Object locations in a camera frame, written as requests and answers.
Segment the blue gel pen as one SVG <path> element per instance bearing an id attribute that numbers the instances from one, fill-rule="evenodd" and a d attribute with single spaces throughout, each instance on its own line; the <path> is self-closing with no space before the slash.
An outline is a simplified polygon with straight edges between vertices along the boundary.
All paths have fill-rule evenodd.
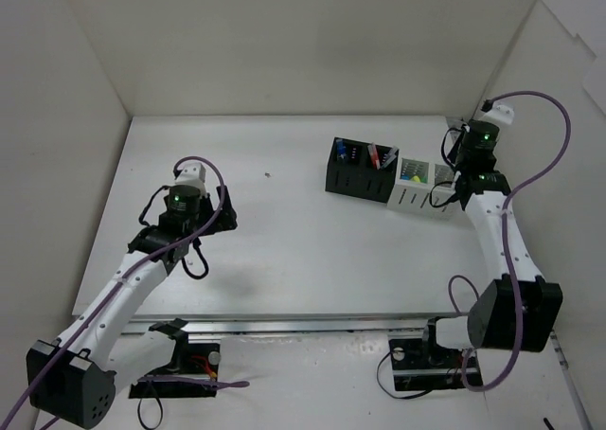
<path id="1" fill-rule="evenodd" d="M 335 157 L 340 163 L 344 163 L 348 160 L 347 148 L 342 138 L 335 139 Z"/>

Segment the pink gel pen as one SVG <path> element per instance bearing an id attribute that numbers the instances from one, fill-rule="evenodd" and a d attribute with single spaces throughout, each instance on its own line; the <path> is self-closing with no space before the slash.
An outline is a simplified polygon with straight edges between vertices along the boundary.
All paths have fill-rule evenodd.
<path id="1" fill-rule="evenodd" d="M 379 150 L 377 148 L 377 145 L 375 143 L 369 143 L 367 148 L 368 148 L 370 162 L 371 162 L 373 168 L 375 170 L 379 170 L 381 168 L 382 164 L 381 164 L 381 158 L 379 155 Z"/>

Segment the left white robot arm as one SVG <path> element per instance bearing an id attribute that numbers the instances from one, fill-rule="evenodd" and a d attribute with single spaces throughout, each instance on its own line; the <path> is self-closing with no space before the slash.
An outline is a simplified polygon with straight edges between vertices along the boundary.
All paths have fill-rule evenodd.
<path id="1" fill-rule="evenodd" d="M 116 394 L 163 368 L 175 373 L 189 360 L 186 321 L 155 323 L 132 351 L 113 352 L 117 339 L 151 292 L 185 259 L 200 237 L 230 231 L 237 215 L 226 186 L 212 204 L 200 188 L 167 188 L 166 210 L 145 225 L 91 306 L 54 341 L 39 340 L 27 353 L 26 396 L 30 404 L 82 429 L 98 425 Z"/>

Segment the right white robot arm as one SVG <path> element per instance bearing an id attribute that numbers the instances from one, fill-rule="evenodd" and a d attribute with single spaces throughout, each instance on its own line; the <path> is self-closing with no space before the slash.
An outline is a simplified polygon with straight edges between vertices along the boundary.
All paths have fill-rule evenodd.
<path id="1" fill-rule="evenodd" d="M 563 302 L 561 287 L 545 280 L 529 255 L 513 213 L 507 178 L 495 168 L 496 125 L 471 120 L 449 159 L 455 198 L 472 222 L 489 282 L 469 312 L 439 317 L 419 341 L 421 359 L 439 366 L 454 349 L 541 352 Z"/>

